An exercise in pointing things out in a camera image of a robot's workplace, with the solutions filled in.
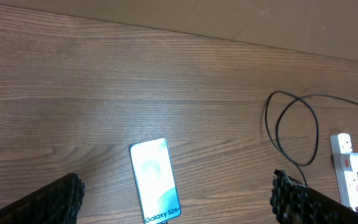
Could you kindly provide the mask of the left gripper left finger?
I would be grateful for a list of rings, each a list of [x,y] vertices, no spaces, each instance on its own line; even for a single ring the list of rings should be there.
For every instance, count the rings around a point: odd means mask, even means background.
[[[75,173],[0,209],[0,224],[76,224],[85,183]]]

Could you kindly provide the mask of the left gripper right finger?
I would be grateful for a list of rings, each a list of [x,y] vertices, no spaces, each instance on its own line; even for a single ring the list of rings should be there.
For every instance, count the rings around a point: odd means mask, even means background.
[[[358,213],[275,170],[270,205],[280,224],[358,224]]]

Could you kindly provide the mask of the Samsung Galaxy smartphone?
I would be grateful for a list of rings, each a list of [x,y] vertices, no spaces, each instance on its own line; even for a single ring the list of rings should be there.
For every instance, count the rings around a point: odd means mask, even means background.
[[[168,142],[164,138],[129,148],[145,224],[167,223],[181,215]]]

